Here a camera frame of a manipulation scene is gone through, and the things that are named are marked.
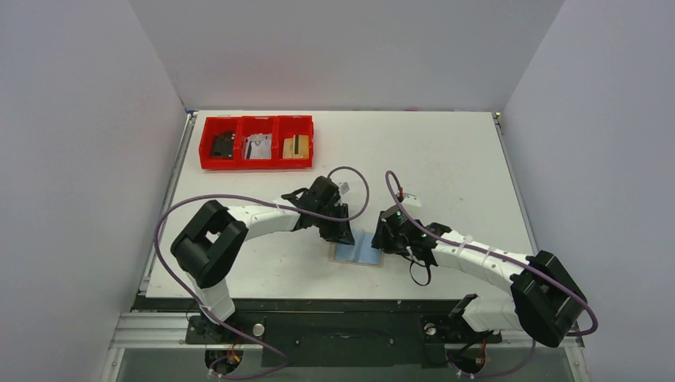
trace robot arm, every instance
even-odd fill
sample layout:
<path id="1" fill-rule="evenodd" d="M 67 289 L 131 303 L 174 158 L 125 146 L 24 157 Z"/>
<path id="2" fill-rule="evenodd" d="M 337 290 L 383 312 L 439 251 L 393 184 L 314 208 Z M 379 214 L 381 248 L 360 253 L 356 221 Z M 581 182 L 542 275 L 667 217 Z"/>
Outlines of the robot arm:
<path id="1" fill-rule="evenodd" d="M 354 244 L 348 221 L 329 221 L 279 208 L 290 206 L 323 216 L 349 217 L 348 205 L 340 202 L 338 185 L 327 177 L 317 177 L 309 189 L 282 195 L 271 205 L 276 207 L 228 208 L 218 201 L 207 201 L 171 244 L 171 253 L 188 274 L 195 292 L 220 320 L 227 319 L 235 310 L 225 276 L 244 241 L 315 226 L 326 241 Z"/>
<path id="2" fill-rule="evenodd" d="M 400 198 L 399 202 L 409 212 L 410 207 L 419 207 L 417 198 L 410 195 Z M 424 234 L 394 205 L 380 213 L 372 247 L 385 253 L 413 256 L 427 269 L 431 266 L 458 269 L 510 294 L 512 298 L 501 299 L 467 296 L 470 301 L 454 312 L 454 316 L 461 317 L 474 331 L 524 330 L 541 344 L 557 347 L 581 315 L 583 307 L 565 293 L 522 267 L 491 255 L 497 253 L 500 257 L 528 263 L 586 301 L 553 254 L 546 251 L 536 256 L 509 253 L 477 243 L 470 236 L 442 224 L 431 223 L 425 228 L 458 246 L 437 242 Z"/>

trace gray wall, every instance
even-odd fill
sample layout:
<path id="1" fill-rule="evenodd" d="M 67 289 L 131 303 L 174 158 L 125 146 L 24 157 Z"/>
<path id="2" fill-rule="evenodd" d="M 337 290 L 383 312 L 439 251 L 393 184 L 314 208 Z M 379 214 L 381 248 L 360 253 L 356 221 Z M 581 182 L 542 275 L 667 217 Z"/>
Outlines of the gray wall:
<path id="1" fill-rule="evenodd" d="M 563 0 L 130 0 L 190 108 L 501 110 Z"/>
<path id="2" fill-rule="evenodd" d="M 594 380 L 675 380 L 673 17 L 567 0 L 503 114 L 536 241 L 597 310 Z"/>
<path id="3" fill-rule="evenodd" d="M 0 2 L 0 379 L 99 377 L 184 122 L 125 0 Z"/>

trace tabletop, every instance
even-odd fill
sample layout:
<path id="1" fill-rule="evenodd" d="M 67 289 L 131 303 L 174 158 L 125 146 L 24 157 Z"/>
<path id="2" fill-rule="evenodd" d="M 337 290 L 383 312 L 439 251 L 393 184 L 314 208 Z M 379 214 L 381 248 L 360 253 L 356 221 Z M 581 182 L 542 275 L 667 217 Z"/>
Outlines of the tabletop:
<path id="1" fill-rule="evenodd" d="M 314 167 L 308 170 L 207 171 L 198 147 L 209 116 L 312 115 Z M 309 187 L 319 175 L 337 166 L 353 166 L 369 181 L 371 197 L 365 213 L 351 221 L 353 230 L 374 232 L 381 210 L 393 205 L 384 172 L 393 170 L 404 191 L 422 201 L 419 219 L 471 234 L 475 240 L 506 251 L 531 254 L 524 217 L 510 176 L 499 132 L 490 113 L 426 111 L 199 111 L 189 137 L 185 160 L 175 185 L 173 203 L 206 193 L 231 193 L 272 201 L 284 193 Z M 347 181 L 343 197 L 354 213 L 365 188 L 353 173 L 339 171 L 333 179 Z M 221 200 L 223 205 L 242 205 Z M 177 209 L 168 218 L 160 248 L 183 280 L 169 247 L 203 202 Z M 385 255 L 383 267 L 329 261 L 330 245 L 316 228 L 278 232 L 248 241 L 227 276 L 233 298 L 308 299 L 452 299 L 477 293 L 505 292 L 461 271 L 433 267 L 428 286 L 417 286 L 409 262 Z M 422 268 L 413 268 L 418 280 Z M 148 298 L 187 298 L 187 292 L 154 261 Z"/>

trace red plastic tray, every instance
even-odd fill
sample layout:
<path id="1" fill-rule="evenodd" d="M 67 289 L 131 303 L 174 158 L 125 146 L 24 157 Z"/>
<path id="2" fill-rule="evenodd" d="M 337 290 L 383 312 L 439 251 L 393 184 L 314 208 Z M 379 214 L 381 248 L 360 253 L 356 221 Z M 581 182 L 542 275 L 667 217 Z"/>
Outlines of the red plastic tray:
<path id="1" fill-rule="evenodd" d="M 212 158 L 213 139 L 234 131 L 233 158 Z M 272 134 L 271 159 L 245 159 L 244 144 L 252 134 Z M 308 135 L 309 158 L 282 158 L 283 140 L 296 134 Z M 208 117 L 199 143 L 201 168 L 205 170 L 305 169 L 314 158 L 314 123 L 311 115 Z"/>

